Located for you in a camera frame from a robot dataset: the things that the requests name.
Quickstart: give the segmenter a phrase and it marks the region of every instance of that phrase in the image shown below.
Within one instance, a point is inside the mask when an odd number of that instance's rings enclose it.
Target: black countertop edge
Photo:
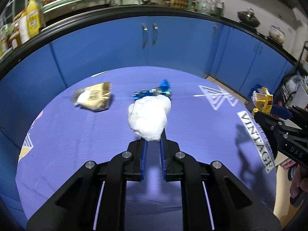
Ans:
[[[141,16],[178,16],[187,18],[197,18],[203,20],[209,20],[217,23],[224,24],[241,30],[255,38],[259,41],[264,42],[269,47],[273,48],[279,54],[281,54],[287,61],[291,64],[296,64],[296,59],[290,55],[287,51],[283,51],[276,46],[270,44],[264,39],[263,35],[257,35],[246,29],[243,29],[240,23],[232,21],[227,18],[218,18],[208,15],[203,15],[197,12],[187,11],[184,9],[159,7],[159,6],[121,6],[113,8],[104,8],[99,10],[94,10],[80,15],[76,15],[64,20],[61,20],[50,27],[44,29],[39,35],[30,39],[25,44],[23,44],[18,49],[13,50],[8,56],[4,58],[2,63],[0,63],[0,80],[10,72],[19,62],[29,56],[31,53],[35,52],[39,48],[47,45],[53,40],[60,38],[66,34],[73,31],[95,25],[98,23],[112,21],[123,18],[141,17]],[[308,75],[306,70],[299,66],[300,71]]]

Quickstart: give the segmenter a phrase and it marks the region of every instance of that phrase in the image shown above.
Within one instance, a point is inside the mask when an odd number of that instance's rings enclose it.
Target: blue cabinet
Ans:
[[[249,72],[260,41],[256,38],[234,28],[228,29],[225,44],[221,44],[223,50],[217,57],[218,68],[214,77],[239,91]]]
[[[20,148],[0,132],[0,197],[19,224],[26,228],[27,218],[15,182],[19,154]]]
[[[66,87],[49,45],[38,49],[0,81],[0,126],[21,147],[42,109]]]
[[[185,71],[203,77],[214,38],[222,25],[183,17],[149,17],[149,65]]]
[[[271,47],[261,43],[256,58],[249,70],[245,82],[239,92],[250,96],[250,91],[257,84],[266,87],[270,93],[275,93],[277,83],[281,80],[286,60]]]
[[[91,75],[123,67],[148,65],[147,17],[125,18],[86,27],[52,42],[68,86]]]
[[[286,75],[287,73],[289,73],[293,68],[294,66],[290,62],[287,61],[285,64],[285,70],[284,70],[283,75]]]

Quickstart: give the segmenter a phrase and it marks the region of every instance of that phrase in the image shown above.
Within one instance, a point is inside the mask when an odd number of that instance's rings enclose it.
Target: bottle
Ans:
[[[192,0],[192,5],[190,7],[190,11],[195,11],[196,9],[196,0]]]
[[[25,9],[23,10],[21,17],[18,20],[18,26],[21,43],[24,44],[30,39],[28,33],[27,13]]]
[[[29,5],[27,7],[27,22],[30,38],[38,35],[41,28],[39,9],[39,5],[35,0],[29,1]]]
[[[0,32],[0,52],[3,55],[9,49],[7,44],[7,34],[5,33],[4,28]]]
[[[15,49],[21,46],[18,22],[15,22],[13,34],[10,37],[10,42],[12,44],[12,49]]]

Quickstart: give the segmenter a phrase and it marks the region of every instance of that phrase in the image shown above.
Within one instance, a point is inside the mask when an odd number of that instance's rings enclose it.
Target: yellow bottle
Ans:
[[[39,34],[41,21],[39,16],[39,5],[35,0],[30,0],[27,7],[27,22],[30,38]]]

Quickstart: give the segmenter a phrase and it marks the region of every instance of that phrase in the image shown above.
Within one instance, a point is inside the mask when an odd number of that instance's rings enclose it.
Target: cabinet handle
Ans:
[[[217,33],[217,26],[213,26],[213,34],[212,34],[212,37],[214,37]]]
[[[157,41],[157,38],[158,38],[158,27],[157,27],[157,24],[156,23],[153,23],[153,35],[154,36],[154,39],[153,39],[153,42],[152,42],[152,45],[154,46],[156,41]]]
[[[145,46],[147,45],[147,40],[148,40],[147,26],[145,25],[145,23],[142,24],[142,29],[144,34],[142,48],[144,49]]]
[[[261,48],[260,48],[259,54],[261,54],[262,49],[263,49],[263,45],[261,45]]]

